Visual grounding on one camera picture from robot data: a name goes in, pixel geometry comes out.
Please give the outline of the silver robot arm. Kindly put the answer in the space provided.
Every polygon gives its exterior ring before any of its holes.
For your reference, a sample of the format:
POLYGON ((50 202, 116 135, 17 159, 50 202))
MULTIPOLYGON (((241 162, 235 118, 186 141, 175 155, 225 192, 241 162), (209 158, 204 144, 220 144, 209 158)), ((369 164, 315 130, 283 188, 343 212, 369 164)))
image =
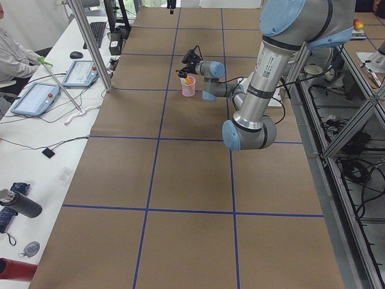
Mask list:
POLYGON ((231 151, 263 149, 276 139, 275 123, 265 110, 278 86, 290 57, 304 43, 309 49, 333 48, 350 40, 353 31, 355 1, 268 1, 262 9, 262 43, 256 68, 246 90, 240 84, 220 82, 224 65, 205 61, 190 49, 177 71, 181 78, 189 74, 204 77, 202 98, 215 101, 230 98, 236 108, 233 117, 223 123, 223 142, 231 151))

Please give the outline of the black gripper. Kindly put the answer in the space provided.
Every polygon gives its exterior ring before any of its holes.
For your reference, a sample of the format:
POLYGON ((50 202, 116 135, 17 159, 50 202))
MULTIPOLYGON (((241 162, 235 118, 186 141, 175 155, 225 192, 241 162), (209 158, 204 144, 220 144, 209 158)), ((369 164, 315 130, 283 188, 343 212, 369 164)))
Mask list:
MULTIPOLYGON (((174 9, 176 8, 176 0, 167 0, 167 9, 169 10, 170 14, 174 14, 174 9)), ((183 69, 176 70, 176 73, 178 77, 188 79, 189 75, 188 74, 193 74, 197 75, 197 65, 199 63, 196 61, 189 61, 186 66, 183 69)))

